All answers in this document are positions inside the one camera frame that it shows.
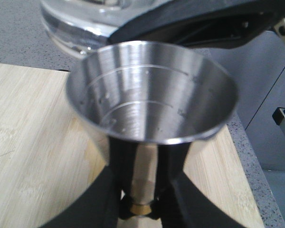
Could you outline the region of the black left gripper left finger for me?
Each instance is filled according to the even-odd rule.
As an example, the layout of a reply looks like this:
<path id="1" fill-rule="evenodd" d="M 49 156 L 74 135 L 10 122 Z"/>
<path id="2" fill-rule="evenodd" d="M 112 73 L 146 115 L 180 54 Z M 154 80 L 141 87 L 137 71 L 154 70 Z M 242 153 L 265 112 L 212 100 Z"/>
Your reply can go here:
<path id="1" fill-rule="evenodd" d="M 89 188 L 44 228 L 115 228 L 130 211 L 133 166 L 138 143 L 109 139 L 109 163 Z"/>

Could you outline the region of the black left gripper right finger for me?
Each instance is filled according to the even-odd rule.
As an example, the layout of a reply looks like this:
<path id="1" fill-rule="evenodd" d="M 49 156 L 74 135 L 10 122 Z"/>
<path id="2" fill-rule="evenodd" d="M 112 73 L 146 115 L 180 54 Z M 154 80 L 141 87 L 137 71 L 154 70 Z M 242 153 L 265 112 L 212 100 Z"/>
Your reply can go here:
<path id="1" fill-rule="evenodd" d="M 183 171 L 190 143 L 158 145 L 155 196 L 164 228 L 241 228 L 214 205 Z"/>

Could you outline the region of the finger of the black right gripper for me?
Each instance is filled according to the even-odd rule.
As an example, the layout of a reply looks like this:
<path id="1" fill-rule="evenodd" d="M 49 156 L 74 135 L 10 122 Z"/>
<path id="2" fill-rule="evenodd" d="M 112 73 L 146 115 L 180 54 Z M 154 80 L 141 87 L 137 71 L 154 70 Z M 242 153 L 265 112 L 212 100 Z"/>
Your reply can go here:
<path id="1" fill-rule="evenodd" d="M 285 0 L 171 0 L 118 28 L 109 44 L 144 40 L 237 48 L 285 18 Z"/>

